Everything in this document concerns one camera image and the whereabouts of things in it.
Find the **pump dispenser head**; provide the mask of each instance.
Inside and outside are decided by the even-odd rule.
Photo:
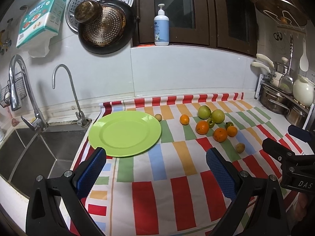
[[[165,6],[165,4],[164,3],[160,3],[159,5],[158,5],[159,7],[160,7],[160,9],[158,10],[158,15],[165,15],[165,11],[163,11],[163,7]]]

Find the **bottle label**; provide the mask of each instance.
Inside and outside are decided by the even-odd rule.
[[[154,41],[155,42],[170,41],[170,29],[168,20],[154,21]]]

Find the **green plate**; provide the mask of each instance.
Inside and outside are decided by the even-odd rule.
[[[89,131],[89,142],[112,157],[142,153],[160,138],[161,125],[152,115],[139,111],[114,112],[100,118]]]

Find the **chrome faucet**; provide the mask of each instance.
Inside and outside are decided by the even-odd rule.
[[[26,87],[28,96],[30,98],[31,104],[33,106],[36,119],[33,122],[29,122],[23,116],[21,116],[21,118],[26,123],[26,125],[29,128],[31,128],[32,130],[35,131],[38,127],[40,127],[42,130],[44,130],[48,127],[48,124],[47,124],[42,112],[40,111],[40,109],[37,106],[37,103],[35,101],[34,94],[33,94],[32,88],[31,88],[30,80],[28,78],[25,63],[24,63],[24,61],[20,55],[13,56],[11,61],[10,61],[9,79],[10,79],[11,109],[12,109],[12,111],[16,111],[22,107],[21,98],[20,98],[19,92],[16,90],[16,86],[15,86],[15,64],[16,64],[16,62],[21,67],[22,75],[23,75],[24,81],[25,81],[25,87]]]
[[[78,98],[77,98],[77,94],[76,94],[76,91],[74,89],[71,72],[70,72],[69,68],[66,65],[64,65],[64,64],[60,64],[54,69],[53,79],[52,79],[53,89],[55,89],[55,77],[56,77],[56,72],[57,72],[59,67],[63,67],[64,69],[66,69],[66,71],[67,71],[67,73],[69,75],[72,92],[73,92],[74,99],[75,99],[75,101],[77,103],[77,107],[78,107],[78,110],[79,110],[79,112],[76,112],[76,116],[78,118],[77,124],[84,128],[84,127],[88,126],[90,123],[86,120],[85,115],[84,115],[83,111],[80,108],[79,101],[78,101]]]

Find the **small pan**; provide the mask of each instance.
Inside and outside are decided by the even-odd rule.
[[[103,12],[92,23],[79,24],[82,46],[94,54],[110,54],[123,48],[132,38],[136,27],[133,9],[123,1],[101,0]]]
[[[74,17],[79,23],[88,24],[95,21],[102,13],[102,5],[94,0],[80,3],[74,10]]]

